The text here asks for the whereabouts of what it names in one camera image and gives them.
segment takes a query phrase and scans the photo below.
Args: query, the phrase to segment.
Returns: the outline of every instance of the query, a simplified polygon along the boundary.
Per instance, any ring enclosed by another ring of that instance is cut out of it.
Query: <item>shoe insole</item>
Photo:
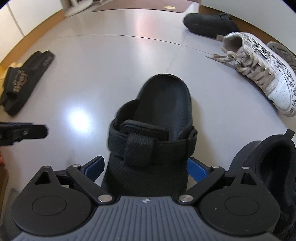
[[[262,181],[277,201],[281,200],[285,190],[286,178],[291,168],[290,155],[289,148],[279,146],[268,153],[260,164]]]
[[[169,141],[177,140],[178,134],[188,124],[190,95],[186,85],[169,75],[151,79],[139,94],[139,106],[133,117],[169,131]]]

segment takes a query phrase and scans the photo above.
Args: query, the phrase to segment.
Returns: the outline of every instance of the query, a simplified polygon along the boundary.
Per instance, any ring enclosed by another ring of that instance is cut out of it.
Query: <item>shoe heel strap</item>
[[[115,124],[116,119],[110,125],[108,148],[128,166],[167,165],[175,161],[186,161],[194,153],[197,140],[195,129],[187,139],[159,141],[138,134],[123,134],[115,129]]]
[[[293,136],[294,136],[295,132],[290,130],[290,129],[287,129],[286,133],[285,133],[285,136],[287,136],[289,139],[292,139]]]

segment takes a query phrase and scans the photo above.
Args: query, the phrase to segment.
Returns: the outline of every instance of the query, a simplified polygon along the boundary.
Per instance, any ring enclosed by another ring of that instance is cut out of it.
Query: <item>ribbed gray plate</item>
[[[270,233],[249,238],[229,237],[203,223],[193,207],[178,205],[170,197],[121,197],[119,202],[113,205],[99,207],[86,225],[72,233],[48,238],[21,233],[14,239],[14,241],[99,240],[276,241],[278,239]]]

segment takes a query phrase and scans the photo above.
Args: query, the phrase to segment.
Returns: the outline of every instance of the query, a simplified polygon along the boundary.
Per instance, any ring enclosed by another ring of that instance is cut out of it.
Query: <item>brown floor mat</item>
[[[187,0],[113,0],[93,12],[114,9],[153,9],[170,12],[184,12],[191,4]]]

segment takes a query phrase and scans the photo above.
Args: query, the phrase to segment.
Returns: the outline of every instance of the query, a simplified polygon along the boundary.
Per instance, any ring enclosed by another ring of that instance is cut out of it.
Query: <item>floor seam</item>
[[[192,47],[189,47],[189,46],[186,46],[186,45],[182,45],[182,46],[187,47],[187,48],[191,48],[191,49],[195,49],[195,50],[197,50],[197,51],[200,51],[200,52],[203,52],[203,53],[206,53],[206,54],[213,55],[213,53],[208,53],[208,52],[202,51],[202,50],[200,50],[200,49],[192,48]]]
[[[184,38],[182,39],[181,45],[183,45],[186,37],[187,37],[187,34],[185,34]]]
[[[152,39],[152,40],[162,41],[162,42],[176,44],[176,45],[181,46],[181,44],[177,44],[177,43],[173,43],[173,42],[165,41],[165,40],[161,40],[161,39],[153,39],[153,38],[146,38],[146,37],[140,37],[140,36],[131,36],[131,35],[121,35],[121,34],[82,34],[82,35],[63,36],[63,37],[58,37],[58,38],[61,39],[61,38],[79,37],[79,36],[126,36],[126,37],[142,38],[142,39]]]
[[[176,53],[175,53],[175,55],[174,55],[174,57],[173,57],[171,63],[169,64],[168,68],[166,69],[166,73],[168,73],[168,71],[169,71],[169,69],[170,69],[172,63],[174,62],[174,60],[175,60],[175,58],[176,58],[176,56],[177,56],[177,54],[178,54],[180,48],[181,48],[181,45],[179,46],[179,48],[178,48],[178,50],[176,51]]]

